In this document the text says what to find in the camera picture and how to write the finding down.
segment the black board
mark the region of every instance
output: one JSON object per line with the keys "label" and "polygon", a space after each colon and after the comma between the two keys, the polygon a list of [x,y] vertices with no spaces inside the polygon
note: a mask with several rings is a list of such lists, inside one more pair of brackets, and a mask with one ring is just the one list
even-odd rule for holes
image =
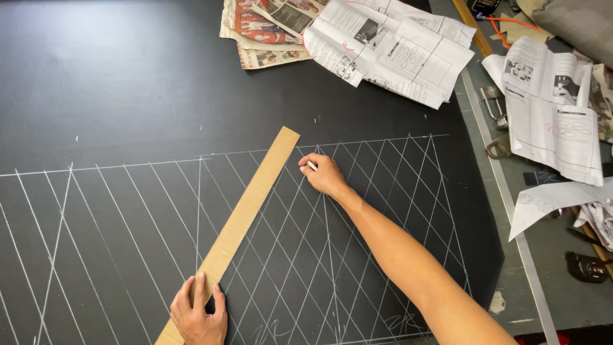
{"label": "black board", "polygon": [[302,137],[221,281],[228,344],[429,334],[346,214],[302,180],[309,151],[334,155],[489,304],[503,257],[455,96],[432,110],[313,61],[242,71],[217,38],[221,9],[0,4],[1,344],[154,342],[194,246],[206,255],[282,125]]}

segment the white chalk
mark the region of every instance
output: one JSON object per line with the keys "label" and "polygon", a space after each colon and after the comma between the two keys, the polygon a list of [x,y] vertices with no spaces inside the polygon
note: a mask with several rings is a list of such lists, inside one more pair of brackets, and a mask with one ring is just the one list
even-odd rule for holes
{"label": "white chalk", "polygon": [[307,164],[313,169],[313,171],[317,171],[317,167],[311,161],[308,161]]}

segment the gray fabric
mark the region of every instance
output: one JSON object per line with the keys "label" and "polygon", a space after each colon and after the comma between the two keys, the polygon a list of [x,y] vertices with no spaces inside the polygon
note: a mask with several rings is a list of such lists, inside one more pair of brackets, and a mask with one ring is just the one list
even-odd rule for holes
{"label": "gray fabric", "polygon": [[613,68],[613,1],[550,0],[532,16],[538,25]]}

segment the cardboard strip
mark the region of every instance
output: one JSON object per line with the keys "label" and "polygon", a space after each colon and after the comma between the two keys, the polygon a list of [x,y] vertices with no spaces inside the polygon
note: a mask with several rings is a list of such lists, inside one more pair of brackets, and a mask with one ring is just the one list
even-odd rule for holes
{"label": "cardboard strip", "polygon": [[[200,272],[204,271],[207,275],[204,287],[207,301],[213,293],[213,286],[219,282],[221,276],[226,271],[234,253],[236,253],[238,246],[243,241],[243,237],[245,237],[247,230],[249,230],[251,223],[253,223],[253,219],[264,203],[279,173],[281,173],[299,137],[298,133],[285,126],[281,129],[276,136],[275,142],[273,142],[268,153],[266,153],[266,157],[264,157],[260,167],[245,189],[243,196],[241,196],[238,204],[234,207],[234,211],[230,218],[228,218],[226,225],[219,233],[217,240],[213,243],[211,250],[195,274],[195,276],[198,276]],[[192,286],[191,296],[193,296],[194,288],[195,284]],[[183,345],[183,343],[183,338],[179,334],[175,323],[169,319],[155,345]]]}

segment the hand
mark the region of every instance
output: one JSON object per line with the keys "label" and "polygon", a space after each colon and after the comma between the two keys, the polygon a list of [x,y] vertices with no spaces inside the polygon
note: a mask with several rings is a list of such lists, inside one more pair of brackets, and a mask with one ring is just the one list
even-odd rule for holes
{"label": "hand", "polygon": [[[317,171],[311,169],[311,166],[307,164],[308,161],[317,164]],[[343,174],[338,169],[337,162],[331,160],[328,156],[311,153],[303,157],[298,165],[313,188],[330,195],[337,201],[345,190],[350,189]]]}
{"label": "hand", "polygon": [[[198,279],[194,276],[183,283],[183,287],[170,305],[170,318],[175,322],[186,345],[223,345],[228,330],[228,314],[226,312],[226,296],[219,289],[219,284],[213,288],[215,313],[207,314],[204,306],[204,272]],[[189,305],[189,289],[196,281],[194,293],[194,308]]]}

